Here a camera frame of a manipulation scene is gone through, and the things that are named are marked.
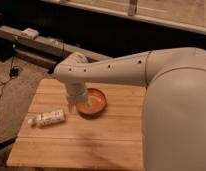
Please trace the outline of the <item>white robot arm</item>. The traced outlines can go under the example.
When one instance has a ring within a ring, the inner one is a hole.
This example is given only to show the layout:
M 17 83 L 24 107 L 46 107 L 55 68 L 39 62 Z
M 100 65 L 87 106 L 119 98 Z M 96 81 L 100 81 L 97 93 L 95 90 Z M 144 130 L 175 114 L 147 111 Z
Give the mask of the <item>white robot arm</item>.
M 67 99 L 87 99 L 87 82 L 143 86 L 144 171 L 206 171 L 206 50 L 152 50 L 90 63 L 74 52 L 54 70 Z

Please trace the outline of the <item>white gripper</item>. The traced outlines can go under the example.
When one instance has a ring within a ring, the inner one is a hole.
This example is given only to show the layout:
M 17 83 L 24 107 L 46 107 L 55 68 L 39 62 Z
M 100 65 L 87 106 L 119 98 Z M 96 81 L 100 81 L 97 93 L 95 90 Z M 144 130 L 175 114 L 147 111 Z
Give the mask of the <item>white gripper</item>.
M 68 100 L 69 113 L 75 108 L 75 104 L 83 102 L 83 106 L 91 108 L 92 104 L 87 94 L 87 87 L 84 83 L 66 84 L 66 96 Z

